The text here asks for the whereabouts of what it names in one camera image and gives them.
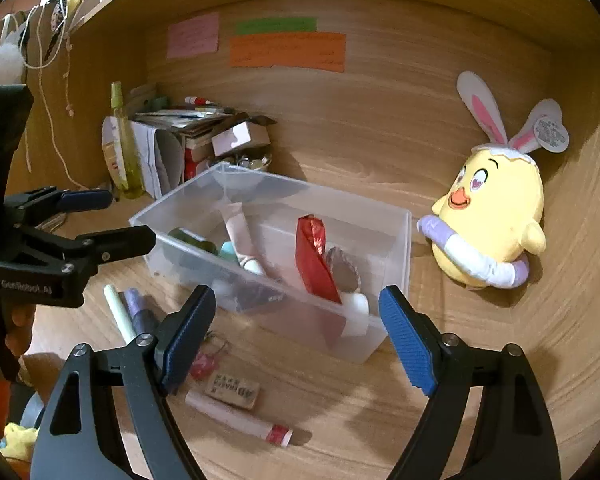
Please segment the pink charm keychain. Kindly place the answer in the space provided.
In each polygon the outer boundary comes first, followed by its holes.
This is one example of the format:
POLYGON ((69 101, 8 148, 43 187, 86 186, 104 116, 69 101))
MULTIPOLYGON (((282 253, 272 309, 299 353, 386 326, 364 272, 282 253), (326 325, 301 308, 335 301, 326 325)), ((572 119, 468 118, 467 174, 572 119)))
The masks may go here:
POLYGON ((196 382, 207 379, 219 368, 228 350, 230 350, 230 343, 214 330, 209 330, 195 356, 189 376, 196 382))

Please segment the white fluffy plush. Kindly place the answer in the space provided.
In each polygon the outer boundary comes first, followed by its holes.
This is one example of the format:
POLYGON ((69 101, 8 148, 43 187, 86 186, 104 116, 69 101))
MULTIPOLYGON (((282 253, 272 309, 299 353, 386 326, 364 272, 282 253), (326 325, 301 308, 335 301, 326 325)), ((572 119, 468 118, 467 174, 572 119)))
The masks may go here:
POLYGON ((16 44, 0 44, 0 86, 20 84, 24 59, 16 44))

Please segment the green sticky note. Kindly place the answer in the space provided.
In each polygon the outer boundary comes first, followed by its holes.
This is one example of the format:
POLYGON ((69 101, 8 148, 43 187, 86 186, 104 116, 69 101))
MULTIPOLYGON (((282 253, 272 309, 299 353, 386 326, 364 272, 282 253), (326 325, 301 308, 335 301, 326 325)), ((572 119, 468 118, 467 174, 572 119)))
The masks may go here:
POLYGON ((316 32, 317 18, 310 16, 273 16, 272 18, 252 18, 235 25, 235 34, 257 35, 276 32, 316 32))

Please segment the clear plastic storage box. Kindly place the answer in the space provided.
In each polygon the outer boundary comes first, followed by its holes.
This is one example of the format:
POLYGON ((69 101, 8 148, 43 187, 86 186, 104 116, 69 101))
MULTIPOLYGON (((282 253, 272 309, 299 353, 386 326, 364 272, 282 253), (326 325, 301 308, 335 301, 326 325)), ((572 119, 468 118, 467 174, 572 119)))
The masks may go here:
POLYGON ((187 287, 207 285, 225 310, 353 363, 365 362, 387 336, 378 316, 381 289, 408 287, 408 210, 278 174, 221 162, 134 214, 130 222, 156 234, 156 246, 146 258, 151 272, 187 287), (242 203, 265 276, 169 235, 184 228, 221 246, 229 239, 221 208, 230 203, 242 203), (297 221, 307 214, 323 221, 326 246, 340 247, 360 272, 361 292, 370 304, 365 336, 341 336, 346 324, 342 304, 310 294, 302 283, 294 250, 297 221))

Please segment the red gold ribbon pouch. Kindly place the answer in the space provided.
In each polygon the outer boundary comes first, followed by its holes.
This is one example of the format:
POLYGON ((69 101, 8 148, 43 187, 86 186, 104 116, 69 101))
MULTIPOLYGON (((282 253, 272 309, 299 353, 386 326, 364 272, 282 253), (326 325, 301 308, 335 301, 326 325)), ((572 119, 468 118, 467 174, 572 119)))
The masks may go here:
POLYGON ((294 261, 310 294, 341 304, 332 271, 326 262, 326 229, 323 221, 313 214, 297 221, 294 261))

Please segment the yellow chick plush toy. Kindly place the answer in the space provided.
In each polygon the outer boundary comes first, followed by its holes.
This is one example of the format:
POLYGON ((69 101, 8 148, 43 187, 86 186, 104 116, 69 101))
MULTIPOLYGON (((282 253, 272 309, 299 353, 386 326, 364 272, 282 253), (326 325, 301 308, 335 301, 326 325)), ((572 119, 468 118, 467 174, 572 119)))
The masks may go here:
POLYGON ((546 248, 544 186, 531 153, 568 148, 562 109, 553 99, 540 101, 509 138, 482 78, 465 70, 456 91, 488 142, 471 150, 449 191, 417 221, 417 229, 453 281, 472 289, 517 288, 529 277, 527 256, 546 248))

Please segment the wooden stamp block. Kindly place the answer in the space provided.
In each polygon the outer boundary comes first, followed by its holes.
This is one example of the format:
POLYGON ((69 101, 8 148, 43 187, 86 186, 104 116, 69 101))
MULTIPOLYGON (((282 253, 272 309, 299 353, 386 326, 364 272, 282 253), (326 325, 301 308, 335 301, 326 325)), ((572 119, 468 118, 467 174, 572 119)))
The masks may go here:
POLYGON ((209 377, 204 393, 234 408, 251 411, 257 403, 260 384, 216 370, 209 377))

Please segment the white tape roll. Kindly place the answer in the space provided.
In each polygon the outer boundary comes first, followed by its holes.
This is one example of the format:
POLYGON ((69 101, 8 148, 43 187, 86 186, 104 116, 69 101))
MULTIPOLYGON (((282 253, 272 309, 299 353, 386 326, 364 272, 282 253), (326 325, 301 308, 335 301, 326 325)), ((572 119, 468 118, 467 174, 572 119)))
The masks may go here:
POLYGON ((340 292, 340 300, 346 318, 341 336, 365 336, 370 317, 370 304, 366 296, 362 292, 340 292))

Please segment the pink sticky note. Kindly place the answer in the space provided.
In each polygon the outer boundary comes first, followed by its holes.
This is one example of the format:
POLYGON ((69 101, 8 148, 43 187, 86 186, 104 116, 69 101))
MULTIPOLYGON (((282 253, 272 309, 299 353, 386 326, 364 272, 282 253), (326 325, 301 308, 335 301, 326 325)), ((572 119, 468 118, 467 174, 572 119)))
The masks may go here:
POLYGON ((220 14, 207 13, 172 24, 166 31, 166 57, 192 58, 219 47, 220 14))

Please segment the orange sticky note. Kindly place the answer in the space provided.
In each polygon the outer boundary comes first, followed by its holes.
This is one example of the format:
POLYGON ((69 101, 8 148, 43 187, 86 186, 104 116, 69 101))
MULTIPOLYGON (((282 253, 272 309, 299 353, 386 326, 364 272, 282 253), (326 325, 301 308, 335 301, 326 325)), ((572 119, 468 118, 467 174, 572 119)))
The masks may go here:
POLYGON ((336 32, 271 32, 230 40, 230 67, 298 67, 343 73, 347 36, 336 32))

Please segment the yellow-green spray bottle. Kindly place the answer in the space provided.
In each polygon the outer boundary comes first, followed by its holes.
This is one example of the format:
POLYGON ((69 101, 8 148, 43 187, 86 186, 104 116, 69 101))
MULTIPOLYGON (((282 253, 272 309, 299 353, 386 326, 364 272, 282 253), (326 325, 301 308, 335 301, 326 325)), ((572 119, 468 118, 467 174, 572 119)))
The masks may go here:
POLYGON ((128 116, 125 114, 122 83, 111 84, 112 133, 116 150, 117 167, 121 192, 130 200, 140 197, 144 192, 142 168, 138 160, 135 136, 128 116))

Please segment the stack of papers and books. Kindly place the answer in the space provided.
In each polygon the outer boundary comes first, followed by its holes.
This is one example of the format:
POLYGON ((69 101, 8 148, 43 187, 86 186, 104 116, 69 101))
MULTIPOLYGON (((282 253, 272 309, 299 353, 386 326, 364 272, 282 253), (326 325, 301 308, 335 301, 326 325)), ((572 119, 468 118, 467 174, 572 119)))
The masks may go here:
MULTIPOLYGON (((142 168, 144 193, 160 198, 181 184, 186 169, 188 140, 201 138, 202 146, 210 146, 210 133, 215 126, 235 114, 234 108, 193 106, 185 102, 170 106, 158 96, 151 84, 123 96, 124 110, 135 136, 138 160, 142 168)), ((102 121, 102 154, 114 188, 121 192, 117 167, 112 110, 102 121)))

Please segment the pale green lip balm stick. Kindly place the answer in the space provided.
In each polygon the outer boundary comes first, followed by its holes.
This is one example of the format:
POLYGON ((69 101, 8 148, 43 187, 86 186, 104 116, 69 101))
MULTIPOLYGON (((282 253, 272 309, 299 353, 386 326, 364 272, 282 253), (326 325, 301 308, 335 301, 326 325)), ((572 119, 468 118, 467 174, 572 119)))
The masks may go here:
POLYGON ((102 291, 104 292, 106 303, 114 317, 114 322, 117 325, 117 329, 122 336, 123 341, 126 344, 129 344, 135 339, 136 333, 129 313, 126 310, 117 289, 115 289, 114 286, 107 284, 102 291))

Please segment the small white cardboard box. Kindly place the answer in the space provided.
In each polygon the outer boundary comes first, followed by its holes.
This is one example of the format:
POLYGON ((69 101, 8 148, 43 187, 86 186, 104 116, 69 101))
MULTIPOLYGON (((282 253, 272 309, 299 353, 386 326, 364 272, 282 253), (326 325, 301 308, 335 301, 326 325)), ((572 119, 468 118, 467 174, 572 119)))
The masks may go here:
POLYGON ((262 148, 271 144, 268 129, 254 122, 240 122, 212 138, 216 157, 234 154, 250 148, 262 148))

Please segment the silver scalloped foil cup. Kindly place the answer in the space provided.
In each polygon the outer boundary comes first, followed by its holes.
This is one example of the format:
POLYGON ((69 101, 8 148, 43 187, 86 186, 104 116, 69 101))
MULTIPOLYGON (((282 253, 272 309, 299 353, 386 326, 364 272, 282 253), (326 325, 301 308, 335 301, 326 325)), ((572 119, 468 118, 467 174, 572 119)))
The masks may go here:
POLYGON ((353 294, 360 292, 362 281, 358 268, 349 256, 337 246, 332 246, 326 254, 326 263, 332 280, 340 292, 353 294))

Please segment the small glass bowl with items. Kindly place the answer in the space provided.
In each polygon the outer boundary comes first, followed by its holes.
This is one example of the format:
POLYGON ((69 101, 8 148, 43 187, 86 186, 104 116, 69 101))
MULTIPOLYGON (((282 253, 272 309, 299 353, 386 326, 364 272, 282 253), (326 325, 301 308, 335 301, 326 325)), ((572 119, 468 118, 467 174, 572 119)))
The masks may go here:
POLYGON ((268 167, 272 162, 272 155, 268 153, 265 153, 261 156, 236 154, 225 157, 223 162, 227 162, 232 166, 237 166, 240 168, 268 172, 268 167))

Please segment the red white glue stick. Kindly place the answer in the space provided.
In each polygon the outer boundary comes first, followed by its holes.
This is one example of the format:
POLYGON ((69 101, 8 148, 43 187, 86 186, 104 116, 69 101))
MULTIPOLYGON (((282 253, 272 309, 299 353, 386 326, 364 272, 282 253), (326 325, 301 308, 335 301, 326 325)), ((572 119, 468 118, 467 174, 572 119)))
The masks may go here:
POLYGON ((186 96, 185 103, 193 106, 216 106, 216 103, 200 96, 186 96))

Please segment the mint green small tube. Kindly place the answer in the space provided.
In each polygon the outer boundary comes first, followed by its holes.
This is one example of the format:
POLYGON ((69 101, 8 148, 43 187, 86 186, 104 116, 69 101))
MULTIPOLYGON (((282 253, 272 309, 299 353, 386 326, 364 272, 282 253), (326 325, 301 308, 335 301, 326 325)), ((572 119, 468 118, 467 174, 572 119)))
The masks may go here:
POLYGON ((238 264, 239 260, 235 252, 233 243, 230 240, 224 242, 219 249, 218 256, 226 262, 238 264))

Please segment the pink cream tube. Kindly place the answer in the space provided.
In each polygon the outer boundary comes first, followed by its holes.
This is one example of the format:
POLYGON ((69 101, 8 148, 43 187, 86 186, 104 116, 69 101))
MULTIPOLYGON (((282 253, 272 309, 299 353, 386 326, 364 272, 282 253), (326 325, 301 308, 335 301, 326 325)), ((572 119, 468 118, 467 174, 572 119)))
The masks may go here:
POLYGON ((253 274, 265 276, 258 248, 253 243, 242 203, 230 203, 221 208, 222 218, 228 237, 240 266, 253 274))

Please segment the white red tube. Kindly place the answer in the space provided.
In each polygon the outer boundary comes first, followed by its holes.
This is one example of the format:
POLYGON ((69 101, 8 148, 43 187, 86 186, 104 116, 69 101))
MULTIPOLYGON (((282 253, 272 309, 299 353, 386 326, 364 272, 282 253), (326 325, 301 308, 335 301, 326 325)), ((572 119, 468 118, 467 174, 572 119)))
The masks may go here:
POLYGON ((241 434, 256 437, 281 448, 286 448, 289 445, 294 434, 288 427, 273 424, 247 412, 239 411, 238 408, 232 408, 197 390, 189 390, 186 393, 185 403, 197 412, 241 434))

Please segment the yellow plush toy on floor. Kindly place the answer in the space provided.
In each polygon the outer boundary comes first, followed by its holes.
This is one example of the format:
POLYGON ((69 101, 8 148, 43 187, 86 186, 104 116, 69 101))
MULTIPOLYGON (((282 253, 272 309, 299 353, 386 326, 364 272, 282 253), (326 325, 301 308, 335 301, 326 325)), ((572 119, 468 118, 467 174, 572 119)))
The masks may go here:
POLYGON ((0 442, 0 452, 5 460, 30 464, 37 438, 38 428, 27 428, 9 422, 0 442))

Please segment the dark green small bottle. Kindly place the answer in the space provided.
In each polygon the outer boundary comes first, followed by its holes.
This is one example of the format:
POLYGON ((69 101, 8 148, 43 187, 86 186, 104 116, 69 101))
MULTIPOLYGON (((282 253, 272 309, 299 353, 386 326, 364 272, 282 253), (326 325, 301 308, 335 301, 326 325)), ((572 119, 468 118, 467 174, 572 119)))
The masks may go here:
POLYGON ((179 240, 180 242, 187 244, 192 247, 196 247, 204 252, 208 252, 211 255, 217 255, 219 253, 216 245, 206 238, 189 231, 184 228, 174 228, 169 232, 170 237, 179 240))

